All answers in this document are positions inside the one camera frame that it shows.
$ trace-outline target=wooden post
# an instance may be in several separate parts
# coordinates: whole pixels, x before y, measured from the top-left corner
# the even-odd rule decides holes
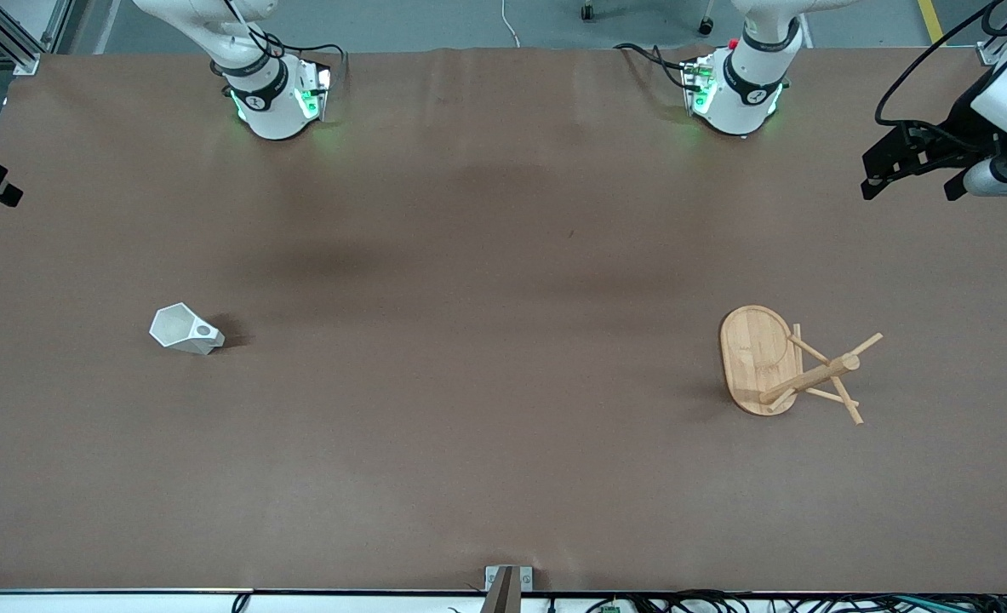
[[[800,373],[799,376],[784,380],[770,390],[765,390],[760,394],[760,404],[770,405],[774,403],[787,389],[793,389],[795,392],[806,392],[807,389],[813,388],[815,385],[825,384],[826,380],[833,378],[833,376],[840,376],[842,373],[854,371],[854,369],[858,369],[860,364],[858,356],[855,356],[853,353],[844,353],[828,364],[808,369],[808,371]]]

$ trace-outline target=wooden mug tree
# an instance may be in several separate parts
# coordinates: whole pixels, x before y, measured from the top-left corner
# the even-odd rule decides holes
[[[726,315],[718,338],[729,395],[746,412],[764,417],[783,414],[799,394],[807,393],[843,403],[850,418],[856,424],[862,423],[858,403],[847,394],[840,377],[860,367],[858,356],[881,340],[881,334],[874,334],[856,348],[829,360],[803,340],[799,324],[792,333],[775,311],[753,304]],[[822,365],[803,371],[803,351]],[[833,381],[837,394],[815,388],[826,380]]]

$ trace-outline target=yellow floor stripe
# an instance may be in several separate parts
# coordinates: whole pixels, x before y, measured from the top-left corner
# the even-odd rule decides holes
[[[927,34],[930,42],[939,42],[943,37],[943,24],[939,23],[939,13],[934,12],[934,3],[930,0],[916,0],[919,3],[919,12],[922,13],[922,23],[927,25]]]

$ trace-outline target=wooden base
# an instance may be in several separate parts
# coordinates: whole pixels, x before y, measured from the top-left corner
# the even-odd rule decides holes
[[[742,306],[726,315],[718,333],[726,387],[737,407],[752,415],[777,416],[790,409],[798,394],[772,405],[760,393],[802,373],[802,353],[790,342],[790,328],[775,311]]]

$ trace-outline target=table surface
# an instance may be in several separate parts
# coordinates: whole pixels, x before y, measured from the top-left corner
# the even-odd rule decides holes
[[[803,52],[747,140],[620,52],[355,55],[279,143],[205,58],[43,58],[0,124],[0,588],[1007,591],[1007,199],[858,193],[915,53]],[[226,348],[148,336],[179,301]],[[866,426],[735,407],[749,303],[887,335]]]

